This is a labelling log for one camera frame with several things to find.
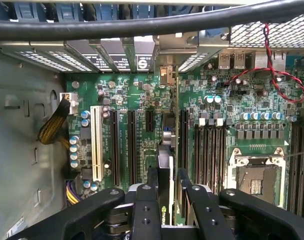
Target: red wire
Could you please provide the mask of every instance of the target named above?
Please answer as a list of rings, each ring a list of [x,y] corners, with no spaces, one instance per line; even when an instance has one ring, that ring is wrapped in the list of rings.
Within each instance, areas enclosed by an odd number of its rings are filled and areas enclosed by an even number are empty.
[[[274,85],[277,93],[285,100],[287,100],[290,103],[301,103],[304,101],[304,85],[302,83],[302,81],[300,79],[298,79],[297,77],[289,74],[288,72],[285,71],[277,71],[273,68],[273,62],[272,62],[272,51],[270,49],[270,44],[269,44],[269,33],[270,33],[270,29],[269,29],[269,25],[266,23],[263,29],[263,33],[265,36],[265,40],[264,40],[264,45],[266,48],[266,55],[267,55],[267,67],[266,68],[253,68],[250,70],[245,70],[243,72],[241,72],[238,75],[233,76],[230,80],[226,81],[224,83],[224,85],[229,85],[231,82],[235,81],[237,78],[243,76],[244,74],[247,73],[251,73],[251,72],[258,72],[258,71],[269,71],[271,73],[271,77],[272,77],[272,84]],[[280,86],[277,84],[277,74],[279,75],[283,75],[283,76],[288,76],[290,77],[292,80],[296,81],[300,88],[302,89],[303,92],[303,96],[299,99],[299,100],[294,100],[291,98],[288,98],[285,94],[283,94],[281,92]]]

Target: motherboard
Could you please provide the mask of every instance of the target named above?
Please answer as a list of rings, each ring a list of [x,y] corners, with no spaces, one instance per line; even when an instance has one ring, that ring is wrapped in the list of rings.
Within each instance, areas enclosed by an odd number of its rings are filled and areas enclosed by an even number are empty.
[[[304,84],[303,70],[287,71]],[[78,102],[68,117],[77,193],[87,198],[146,183],[149,168],[160,167],[164,145],[194,184],[215,194],[240,189],[286,209],[292,160],[286,156],[295,145],[293,126],[304,126],[304,102],[284,100],[262,72],[223,84],[240,72],[209,64],[180,74],[178,88],[154,74],[68,74],[67,92]],[[277,80],[282,93],[300,98],[294,81]]]

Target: white label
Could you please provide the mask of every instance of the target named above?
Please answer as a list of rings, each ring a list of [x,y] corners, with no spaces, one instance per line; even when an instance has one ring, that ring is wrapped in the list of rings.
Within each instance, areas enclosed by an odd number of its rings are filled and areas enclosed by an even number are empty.
[[[26,224],[24,223],[24,217],[21,217],[19,221],[14,224],[13,227],[6,233],[6,237],[9,238],[13,236],[14,234],[17,234],[18,232],[22,231],[25,228]]]

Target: green circuit board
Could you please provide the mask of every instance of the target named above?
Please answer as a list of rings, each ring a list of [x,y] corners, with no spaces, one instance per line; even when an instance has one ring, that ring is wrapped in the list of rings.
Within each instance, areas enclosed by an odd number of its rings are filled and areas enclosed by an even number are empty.
[[[232,152],[238,148],[242,154],[273,154],[276,148],[281,147],[285,154],[290,152],[291,122],[288,116],[296,116],[299,109],[304,109],[303,104],[296,105],[282,99],[269,82],[269,76],[248,74],[241,77],[247,81],[245,85],[231,85],[230,87],[217,87],[217,83],[225,82],[231,76],[240,73],[240,70],[205,70],[198,69],[179,77],[179,109],[187,110],[190,122],[188,126],[188,166],[187,171],[193,183],[195,176],[195,125],[199,125],[200,113],[220,113],[220,118],[231,120],[225,135],[226,150],[224,151],[224,164],[226,165]],[[304,71],[292,72],[304,82]],[[79,87],[74,88],[73,82],[78,82]],[[296,89],[295,83],[284,79],[279,83],[284,93],[290,98],[297,99],[301,91]],[[103,105],[103,98],[98,97],[98,88],[105,92],[105,99],[109,100],[110,109],[119,112],[119,152],[120,175],[119,188],[125,191],[129,188],[128,164],[128,110],[136,113],[136,147],[137,147],[137,182],[147,181],[148,168],[157,166],[157,144],[162,141],[162,114],[173,110],[171,90],[173,87],[160,84],[158,76],[153,74],[83,74],[74,73],[67,75],[67,92],[77,93],[79,107],[78,115],[68,117],[69,135],[79,136],[81,133],[81,112],[89,111],[90,106]],[[258,89],[267,91],[267,96],[258,94]],[[246,94],[231,94],[235,91],[247,91]],[[207,96],[219,96],[219,102],[207,102]],[[146,131],[146,110],[153,111],[153,131]],[[272,114],[281,114],[279,120],[272,119]],[[243,120],[241,114],[269,113],[268,120]],[[246,132],[253,131],[251,137]],[[263,131],[268,131],[269,136],[263,137]],[[270,137],[271,131],[281,131],[282,137]],[[109,120],[103,122],[103,158],[111,158],[111,136]],[[90,143],[81,144],[79,158],[82,159],[81,167],[91,167]],[[104,179],[99,183],[98,189],[112,187],[111,170],[105,169]],[[285,180],[284,199],[287,195],[287,180]]]

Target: white pci slot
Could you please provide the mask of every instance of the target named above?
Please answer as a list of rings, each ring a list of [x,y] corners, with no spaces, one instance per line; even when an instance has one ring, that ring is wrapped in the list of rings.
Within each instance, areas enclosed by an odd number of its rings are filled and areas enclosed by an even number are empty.
[[[103,140],[102,140],[102,106],[91,106],[91,142],[93,181],[101,182],[104,176]]]

